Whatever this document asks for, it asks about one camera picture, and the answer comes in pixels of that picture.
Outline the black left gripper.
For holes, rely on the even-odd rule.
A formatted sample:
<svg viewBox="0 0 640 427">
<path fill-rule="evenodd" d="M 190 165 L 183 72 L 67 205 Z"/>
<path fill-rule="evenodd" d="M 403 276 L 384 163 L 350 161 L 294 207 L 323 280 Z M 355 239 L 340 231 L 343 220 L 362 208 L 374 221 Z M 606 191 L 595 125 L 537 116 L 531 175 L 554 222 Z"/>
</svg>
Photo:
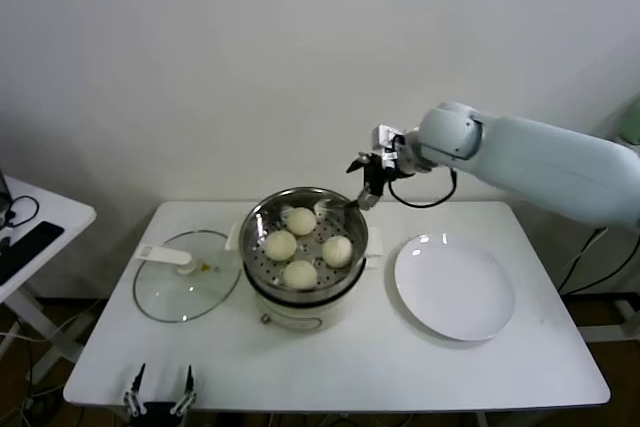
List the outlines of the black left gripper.
<svg viewBox="0 0 640 427">
<path fill-rule="evenodd" d="M 131 387 L 125 392 L 123 400 L 128 414 L 133 417 L 134 427 L 180 427 L 183 417 L 196 400 L 192 366 L 188 367 L 187 378 L 182 397 L 174 402 L 152 401 L 143 403 L 139 390 L 146 364 L 143 363 L 134 377 Z"/>
</svg>

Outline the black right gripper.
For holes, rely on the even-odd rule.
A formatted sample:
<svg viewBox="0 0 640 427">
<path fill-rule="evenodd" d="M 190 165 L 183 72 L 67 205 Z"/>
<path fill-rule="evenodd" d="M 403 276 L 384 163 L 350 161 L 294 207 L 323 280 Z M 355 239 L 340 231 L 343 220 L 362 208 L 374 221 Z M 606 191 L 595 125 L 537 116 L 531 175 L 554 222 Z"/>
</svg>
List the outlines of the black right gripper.
<svg viewBox="0 0 640 427">
<path fill-rule="evenodd" d="M 383 158 L 371 152 L 359 152 L 346 169 L 347 173 L 363 168 L 363 188 L 356 198 L 346 203 L 346 209 L 369 211 L 377 205 L 384 195 L 385 186 L 400 175 L 396 162 L 387 165 Z"/>
</svg>

